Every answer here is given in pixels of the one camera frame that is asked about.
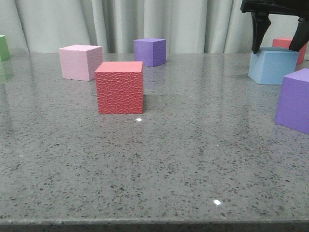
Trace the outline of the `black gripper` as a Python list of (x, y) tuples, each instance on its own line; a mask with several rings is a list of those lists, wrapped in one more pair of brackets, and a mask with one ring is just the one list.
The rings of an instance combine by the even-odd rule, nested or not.
[(261, 46), (271, 21), (269, 14), (294, 15), (301, 17), (289, 50), (300, 51), (309, 41), (309, 1), (308, 0), (243, 0), (242, 13), (251, 12), (253, 22), (252, 52), (256, 54)]

